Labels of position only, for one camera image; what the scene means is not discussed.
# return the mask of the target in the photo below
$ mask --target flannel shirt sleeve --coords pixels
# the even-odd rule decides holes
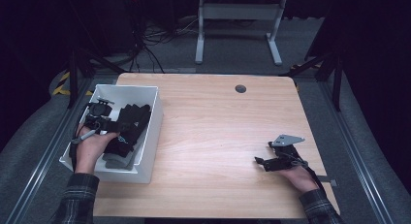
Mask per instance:
[[[93,223],[93,207],[100,179],[89,174],[72,174],[51,223]]]
[[[304,207],[309,223],[344,223],[322,190],[316,189],[306,192],[300,196],[300,201]]]

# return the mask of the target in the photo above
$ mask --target finger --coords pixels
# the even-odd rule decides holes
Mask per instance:
[[[116,137],[118,137],[120,135],[120,133],[114,133],[114,132],[109,132],[105,135],[102,135],[104,138],[106,138],[107,141],[110,141]]]

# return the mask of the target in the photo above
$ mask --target table surface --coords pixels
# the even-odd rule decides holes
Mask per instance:
[[[96,216],[304,218],[300,193],[254,156],[286,134],[319,176],[326,171],[289,78],[123,74],[119,85],[155,85],[164,117],[149,184],[101,182]],[[244,93],[235,87],[242,84]],[[328,197],[338,210],[328,183]]]

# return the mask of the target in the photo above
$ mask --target wrist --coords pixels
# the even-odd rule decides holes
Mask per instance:
[[[76,165],[75,174],[91,174],[94,175],[95,163],[78,162]]]
[[[304,181],[303,183],[299,184],[299,186],[300,187],[298,187],[298,189],[301,193],[306,193],[318,189],[317,183],[315,183],[315,181],[312,179]]]

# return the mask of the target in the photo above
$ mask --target silver metal part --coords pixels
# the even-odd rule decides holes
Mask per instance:
[[[72,139],[72,140],[70,141],[70,143],[72,143],[72,144],[79,144],[79,142],[81,142],[81,139],[80,139],[80,138]]]
[[[114,105],[114,102],[113,102],[113,101],[106,100],[106,99],[104,99],[104,98],[101,98],[100,96],[97,98],[97,100],[98,100],[98,101],[101,101],[101,102],[106,102],[106,103],[108,103],[108,104]]]
[[[290,135],[280,135],[278,138],[274,141],[271,142],[271,146],[286,146],[290,144],[296,144],[305,141],[305,138],[301,137],[294,137]]]

